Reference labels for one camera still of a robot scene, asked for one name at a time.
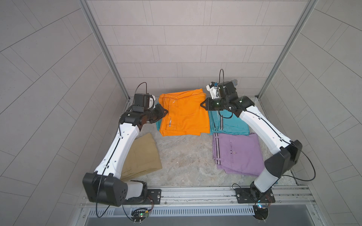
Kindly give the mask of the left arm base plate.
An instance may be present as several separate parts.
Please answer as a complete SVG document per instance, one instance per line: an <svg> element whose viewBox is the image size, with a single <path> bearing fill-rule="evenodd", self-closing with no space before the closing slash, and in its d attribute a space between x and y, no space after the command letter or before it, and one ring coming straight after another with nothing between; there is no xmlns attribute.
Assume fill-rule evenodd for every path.
<svg viewBox="0 0 362 226"><path fill-rule="evenodd" d="M161 195L161 189L148 189L146 193L142 193L142 196L126 200L124 205L159 205L161 202Z"/></svg>

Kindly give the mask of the purple pants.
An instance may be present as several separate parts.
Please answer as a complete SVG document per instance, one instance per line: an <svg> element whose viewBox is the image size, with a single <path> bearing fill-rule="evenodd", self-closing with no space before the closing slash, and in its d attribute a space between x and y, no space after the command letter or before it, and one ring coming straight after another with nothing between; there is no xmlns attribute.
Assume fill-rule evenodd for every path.
<svg viewBox="0 0 362 226"><path fill-rule="evenodd" d="M255 133L248 136L214 133L212 144L216 166L227 174L257 177L265 168L259 137Z"/></svg>

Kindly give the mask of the teal pants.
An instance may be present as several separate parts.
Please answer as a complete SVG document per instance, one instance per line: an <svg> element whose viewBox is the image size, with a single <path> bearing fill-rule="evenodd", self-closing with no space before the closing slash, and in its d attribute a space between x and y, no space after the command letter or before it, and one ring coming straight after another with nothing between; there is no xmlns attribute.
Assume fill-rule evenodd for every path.
<svg viewBox="0 0 362 226"><path fill-rule="evenodd" d="M210 133L223 133L230 135L250 134L249 126L235 114L227 111L208 111Z"/></svg>

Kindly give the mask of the orange pants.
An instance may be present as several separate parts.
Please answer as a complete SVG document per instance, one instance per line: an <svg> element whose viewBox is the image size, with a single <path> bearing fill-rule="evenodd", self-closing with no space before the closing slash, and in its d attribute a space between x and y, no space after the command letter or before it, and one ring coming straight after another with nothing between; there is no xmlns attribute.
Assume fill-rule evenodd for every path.
<svg viewBox="0 0 362 226"><path fill-rule="evenodd" d="M208 111L200 106L206 100L202 89L162 94L159 103L168 111L162 119L162 136L183 136L210 133Z"/></svg>

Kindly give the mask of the teal plastic basket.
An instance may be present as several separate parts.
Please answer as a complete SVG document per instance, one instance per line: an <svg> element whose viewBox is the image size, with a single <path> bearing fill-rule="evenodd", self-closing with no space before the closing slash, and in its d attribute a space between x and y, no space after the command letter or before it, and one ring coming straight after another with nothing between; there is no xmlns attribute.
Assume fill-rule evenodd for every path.
<svg viewBox="0 0 362 226"><path fill-rule="evenodd" d="M156 122L156 129L157 129L158 131L159 131L160 128L161 128L161 123L162 123L162 120L161 120L161 119Z"/></svg>

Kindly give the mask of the ventilation grille strip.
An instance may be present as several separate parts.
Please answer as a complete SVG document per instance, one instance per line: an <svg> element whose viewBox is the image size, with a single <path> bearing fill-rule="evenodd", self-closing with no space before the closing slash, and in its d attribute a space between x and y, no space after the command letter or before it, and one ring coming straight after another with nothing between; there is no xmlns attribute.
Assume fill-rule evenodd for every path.
<svg viewBox="0 0 362 226"><path fill-rule="evenodd" d="M130 217L136 208L124 208ZM150 217L184 217L184 216L254 216L252 206L190 206L190 207L155 207ZM96 217L95 208L89 212L90 217ZM104 217L126 217L123 208L110 208Z"/></svg>

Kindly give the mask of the left circuit board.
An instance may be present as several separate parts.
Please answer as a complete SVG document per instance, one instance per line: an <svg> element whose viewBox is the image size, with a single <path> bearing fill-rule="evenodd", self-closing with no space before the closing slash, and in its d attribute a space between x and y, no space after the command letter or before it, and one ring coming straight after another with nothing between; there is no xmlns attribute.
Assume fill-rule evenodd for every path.
<svg viewBox="0 0 362 226"><path fill-rule="evenodd" d="M131 220L133 223L142 223L150 215L150 210L147 208L138 208L131 212Z"/></svg>

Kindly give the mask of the right circuit board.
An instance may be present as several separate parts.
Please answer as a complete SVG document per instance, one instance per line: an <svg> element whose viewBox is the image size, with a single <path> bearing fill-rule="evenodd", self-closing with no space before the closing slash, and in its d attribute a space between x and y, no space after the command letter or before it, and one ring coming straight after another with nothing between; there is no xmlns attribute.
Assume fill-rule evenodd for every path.
<svg viewBox="0 0 362 226"><path fill-rule="evenodd" d="M260 205L253 206L254 218L259 221L266 221L269 216L269 209Z"/></svg>

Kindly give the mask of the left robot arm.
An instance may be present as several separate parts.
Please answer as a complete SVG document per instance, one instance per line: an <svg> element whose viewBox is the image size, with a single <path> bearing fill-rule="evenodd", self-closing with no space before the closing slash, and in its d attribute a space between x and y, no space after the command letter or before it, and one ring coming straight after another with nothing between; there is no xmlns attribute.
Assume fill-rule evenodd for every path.
<svg viewBox="0 0 362 226"><path fill-rule="evenodd" d="M146 123L156 123L168 114L160 104L151 109L131 106L124 112L115 138L105 157L93 173L86 173L83 186L88 200L120 207L125 202L142 203L147 199L147 184L142 181L123 182L121 174L131 146Z"/></svg>

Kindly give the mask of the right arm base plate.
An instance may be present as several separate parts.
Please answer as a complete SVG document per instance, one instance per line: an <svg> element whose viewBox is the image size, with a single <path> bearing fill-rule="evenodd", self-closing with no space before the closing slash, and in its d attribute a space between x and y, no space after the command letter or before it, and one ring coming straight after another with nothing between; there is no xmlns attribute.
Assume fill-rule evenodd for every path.
<svg viewBox="0 0 362 226"><path fill-rule="evenodd" d="M272 189L267 190L265 193L260 193L257 190L252 191L252 189L249 187L248 188L237 187L234 188L234 191L236 193L237 202L239 204L245 204L245 203L270 204L276 202Z"/></svg>

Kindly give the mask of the khaki pants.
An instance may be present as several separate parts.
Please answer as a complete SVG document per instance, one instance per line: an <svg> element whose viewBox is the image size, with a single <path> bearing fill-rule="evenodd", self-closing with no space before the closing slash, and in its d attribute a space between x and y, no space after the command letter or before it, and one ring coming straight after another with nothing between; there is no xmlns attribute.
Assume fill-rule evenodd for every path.
<svg viewBox="0 0 362 226"><path fill-rule="evenodd" d="M151 133L134 140L123 165L121 180L130 181L162 169L156 142Z"/></svg>

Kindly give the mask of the glitter microphone on stand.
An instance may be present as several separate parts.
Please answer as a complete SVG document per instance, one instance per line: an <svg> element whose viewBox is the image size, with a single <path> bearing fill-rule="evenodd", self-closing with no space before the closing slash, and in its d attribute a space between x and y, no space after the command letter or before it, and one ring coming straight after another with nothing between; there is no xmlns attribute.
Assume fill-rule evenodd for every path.
<svg viewBox="0 0 362 226"><path fill-rule="evenodd" d="M233 80L231 80L231 83L233 83L234 87L237 87L237 85L238 85L238 80L237 80L237 79L233 79Z"/></svg>

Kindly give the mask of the aluminium mounting rail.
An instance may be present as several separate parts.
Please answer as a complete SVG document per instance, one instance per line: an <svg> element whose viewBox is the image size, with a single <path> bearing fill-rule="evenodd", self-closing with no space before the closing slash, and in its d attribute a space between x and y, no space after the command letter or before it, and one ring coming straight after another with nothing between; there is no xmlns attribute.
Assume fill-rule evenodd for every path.
<svg viewBox="0 0 362 226"><path fill-rule="evenodd" d="M150 187L150 189L161 190L160 197L155 199L154 207L316 204L308 186L274 186L271 189L272 195L259 202L254 199L247 202L242 195L237 194L238 188L237 185Z"/></svg>

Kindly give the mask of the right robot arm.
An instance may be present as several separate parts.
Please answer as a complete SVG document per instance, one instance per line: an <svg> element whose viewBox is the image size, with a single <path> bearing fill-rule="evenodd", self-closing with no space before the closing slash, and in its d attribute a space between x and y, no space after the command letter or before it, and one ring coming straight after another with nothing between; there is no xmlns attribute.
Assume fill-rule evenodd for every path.
<svg viewBox="0 0 362 226"><path fill-rule="evenodd" d="M286 171L298 163L302 144L298 140L290 140L278 131L250 98L206 98L200 106L207 111L227 110L233 113L256 132L272 153L272 156L265 160L265 168L260 176L250 185L251 194L255 199L268 192Z"/></svg>

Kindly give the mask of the circuit board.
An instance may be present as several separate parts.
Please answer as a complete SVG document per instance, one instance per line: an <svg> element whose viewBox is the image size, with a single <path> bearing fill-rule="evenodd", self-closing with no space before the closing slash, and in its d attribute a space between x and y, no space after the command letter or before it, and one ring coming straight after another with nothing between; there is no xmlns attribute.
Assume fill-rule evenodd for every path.
<svg viewBox="0 0 362 226"><path fill-rule="evenodd" d="M150 210L147 208L138 208L131 212L131 220L133 223L142 223L150 215Z"/></svg>
<svg viewBox="0 0 362 226"><path fill-rule="evenodd" d="M254 218L259 221L266 221L269 216L269 209L260 205L253 206Z"/></svg>

